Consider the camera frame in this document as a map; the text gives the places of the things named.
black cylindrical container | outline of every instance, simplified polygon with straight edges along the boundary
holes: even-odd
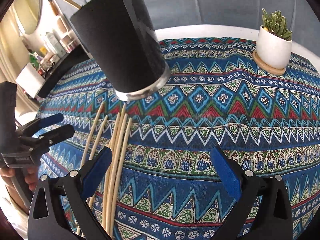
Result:
[[[146,97],[169,79],[144,0],[91,0],[70,20],[120,100]]]

potted plant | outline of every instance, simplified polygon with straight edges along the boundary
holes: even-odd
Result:
[[[287,19],[281,11],[270,15],[265,9],[262,12],[263,25],[260,26],[256,53],[265,64],[285,71],[291,55],[292,31],[287,29]]]

finger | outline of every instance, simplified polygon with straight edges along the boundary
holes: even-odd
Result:
[[[15,175],[15,171],[13,168],[4,167],[0,169],[0,175],[11,178]]]
[[[38,181],[38,176],[37,174],[33,173],[33,174],[29,174],[27,176],[25,176],[24,180],[26,181],[26,183],[31,184],[31,183],[35,183]]]
[[[30,167],[30,168],[27,168],[27,172],[29,174],[33,174],[33,173],[37,173],[38,172],[38,169],[39,167],[35,166],[35,167]]]
[[[31,191],[34,191],[34,190],[36,189],[36,187],[37,187],[37,183],[31,183],[31,184],[29,184],[29,189],[30,189]]]

gray sofa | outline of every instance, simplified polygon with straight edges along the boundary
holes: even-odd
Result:
[[[76,9],[56,0],[67,18]],[[74,0],[84,5],[90,0]],[[292,40],[320,56],[320,22],[306,0],[145,0],[155,29],[215,24],[259,29],[261,9],[281,10]]]

person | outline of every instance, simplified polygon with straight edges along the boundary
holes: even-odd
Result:
[[[34,191],[38,184],[38,167],[27,169],[25,181],[29,189]],[[0,207],[9,222],[23,239],[27,239],[27,225],[29,209],[23,204],[17,190],[11,182],[15,175],[14,168],[0,168]]]

